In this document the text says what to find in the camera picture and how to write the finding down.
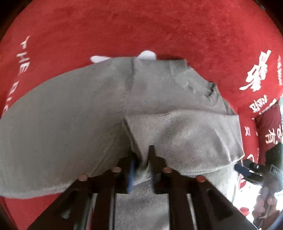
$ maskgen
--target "red blanket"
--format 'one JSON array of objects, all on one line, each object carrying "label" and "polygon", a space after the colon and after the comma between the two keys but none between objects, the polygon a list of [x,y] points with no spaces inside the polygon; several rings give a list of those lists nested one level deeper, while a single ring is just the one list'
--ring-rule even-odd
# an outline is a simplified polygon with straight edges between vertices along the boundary
[{"label": "red blanket", "polygon": [[[144,50],[158,59],[187,59],[217,83],[240,113],[246,157],[257,161],[251,117],[283,92],[283,38],[252,0],[34,0],[0,43],[0,109],[50,78],[91,64],[93,55]],[[55,197],[6,203],[19,229],[26,229]]]}]

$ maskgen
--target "red cloth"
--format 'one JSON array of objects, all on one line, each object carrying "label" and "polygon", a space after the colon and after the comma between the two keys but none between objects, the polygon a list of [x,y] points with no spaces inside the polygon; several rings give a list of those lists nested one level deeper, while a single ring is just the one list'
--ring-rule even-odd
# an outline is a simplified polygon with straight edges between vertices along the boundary
[{"label": "red cloth", "polygon": [[[21,43],[26,38],[25,47]],[[250,129],[251,117],[258,112],[249,106],[266,95],[263,110],[283,91],[277,79],[283,38],[252,0],[33,0],[0,43],[0,109],[11,107],[50,78],[91,64],[93,55],[136,56],[144,50],[155,52],[159,59],[187,59],[201,76],[217,83]],[[239,90],[248,84],[247,72],[259,64],[261,52],[268,50],[261,89]],[[28,68],[20,69],[23,64]],[[257,138],[252,133],[245,136],[244,126],[241,123],[246,156],[252,152],[256,157]],[[22,230],[56,197],[6,199],[6,203]]]},{"label": "red cloth", "polygon": [[259,139],[258,162],[265,164],[265,153],[282,140],[282,124],[279,104],[276,103],[255,119]]}]

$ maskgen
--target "human hand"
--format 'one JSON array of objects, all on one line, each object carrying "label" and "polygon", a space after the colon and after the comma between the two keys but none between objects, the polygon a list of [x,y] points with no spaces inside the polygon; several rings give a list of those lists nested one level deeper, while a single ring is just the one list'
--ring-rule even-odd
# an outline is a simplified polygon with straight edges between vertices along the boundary
[{"label": "human hand", "polygon": [[[277,199],[275,197],[270,197],[267,200],[267,203],[270,205],[270,210],[267,214],[267,218],[264,221],[263,225],[262,225],[262,230],[266,230],[278,217],[278,215],[280,214],[280,211],[276,210],[276,205],[277,205]],[[254,206],[254,210],[252,212],[252,216],[254,217],[254,219],[258,218],[261,216],[262,213],[265,212],[264,209],[264,200],[262,199],[262,197],[259,195],[256,198],[256,204]]]}]

